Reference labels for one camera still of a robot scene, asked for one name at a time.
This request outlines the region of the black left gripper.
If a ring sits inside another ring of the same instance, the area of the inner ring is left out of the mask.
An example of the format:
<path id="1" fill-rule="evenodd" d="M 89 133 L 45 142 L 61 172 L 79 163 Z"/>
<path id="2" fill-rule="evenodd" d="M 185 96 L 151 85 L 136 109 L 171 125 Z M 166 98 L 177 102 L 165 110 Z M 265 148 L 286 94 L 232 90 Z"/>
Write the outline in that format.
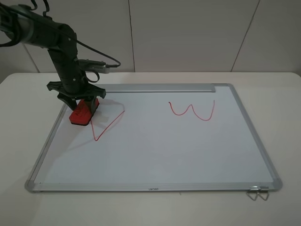
<path id="1" fill-rule="evenodd" d="M 61 99 L 71 110 L 77 107 L 76 100 L 85 99 L 86 105 L 90 111 L 96 110 L 96 97 L 105 98 L 106 90 L 90 83 L 80 81 L 51 81 L 48 83 L 49 91 L 57 91 L 58 98 Z"/>

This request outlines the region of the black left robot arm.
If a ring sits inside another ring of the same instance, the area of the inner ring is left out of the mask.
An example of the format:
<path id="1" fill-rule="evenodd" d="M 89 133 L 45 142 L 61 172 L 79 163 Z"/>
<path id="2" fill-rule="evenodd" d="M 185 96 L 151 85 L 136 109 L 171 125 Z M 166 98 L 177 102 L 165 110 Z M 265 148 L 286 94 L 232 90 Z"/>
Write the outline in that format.
<path id="1" fill-rule="evenodd" d="M 105 62 L 78 59 L 77 35 L 70 26 L 38 15 L 27 5 L 1 4 L 0 29 L 10 38 L 1 47 L 25 43 L 47 49 L 60 78 L 49 82 L 47 88 L 57 91 L 58 99 L 72 110 L 77 100 L 83 100 L 90 112 L 96 111 L 96 99 L 104 98 L 106 91 L 95 86 L 86 73 L 106 73 L 108 66 Z"/>

